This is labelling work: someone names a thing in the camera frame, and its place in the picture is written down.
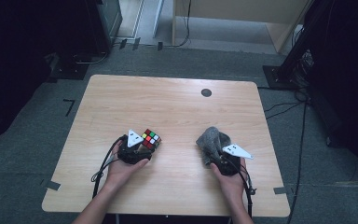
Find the rubik's cube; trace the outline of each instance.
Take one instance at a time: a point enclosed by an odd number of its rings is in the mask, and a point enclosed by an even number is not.
[[[148,129],[142,134],[142,137],[144,139],[142,145],[152,151],[156,150],[159,143],[161,142],[161,138],[156,133],[153,133]]]

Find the floor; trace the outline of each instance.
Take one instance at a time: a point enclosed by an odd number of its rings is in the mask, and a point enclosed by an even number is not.
[[[164,1],[156,35],[153,36],[158,2],[159,0],[120,0],[123,23],[118,40],[127,38],[132,41],[141,38],[140,44],[157,45],[162,42],[164,46],[171,46],[173,0]],[[176,18],[176,45],[182,43],[186,37],[185,22],[186,18]],[[300,29],[301,25],[297,26],[294,34]],[[189,40],[183,48],[277,54],[264,22],[190,18],[189,30]],[[287,55],[291,47],[292,41],[289,39],[280,54]]]

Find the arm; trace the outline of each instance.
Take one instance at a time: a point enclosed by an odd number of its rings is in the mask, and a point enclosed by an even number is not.
[[[245,166],[245,159],[241,159],[241,164]],[[231,218],[235,224],[251,224],[254,223],[246,212],[243,205],[243,182],[239,174],[233,176],[221,175],[219,168],[211,163],[211,168],[214,175],[217,177],[220,183],[220,188],[228,203]]]
[[[112,153],[117,153],[120,144],[121,142],[116,144]],[[92,199],[73,223],[102,223],[104,215],[118,190],[127,183],[133,173],[144,167],[148,162],[148,159],[139,161],[134,165],[129,165],[124,161],[112,162],[109,165],[107,178],[100,192]]]

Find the gray plush object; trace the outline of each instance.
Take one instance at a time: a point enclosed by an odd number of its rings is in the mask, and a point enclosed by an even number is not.
[[[220,161],[223,147],[231,145],[231,139],[225,133],[220,133],[215,127],[210,127],[196,141],[202,150],[202,158],[205,165],[211,163],[211,158]]]

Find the light wood surface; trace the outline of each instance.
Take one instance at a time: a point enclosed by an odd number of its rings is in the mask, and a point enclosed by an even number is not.
[[[212,96],[202,96],[203,89],[211,90]],[[196,144],[211,126],[255,157],[246,161],[257,189],[254,216],[288,216],[286,195],[273,191],[283,183],[256,85],[164,77],[90,79],[52,177],[62,186],[48,189],[42,207],[50,212],[82,211],[91,200],[90,179],[112,143],[128,129],[150,129],[162,142],[146,167],[119,192],[109,213],[228,216],[219,185],[203,165]]]
[[[176,33],[175,17],[187,16],[189,1],[174,0],[173,44]],[[287,38],[304,17],[311,2],[313,0],[192,0],[190,17],[266,22],[274,47],[281,52]]]

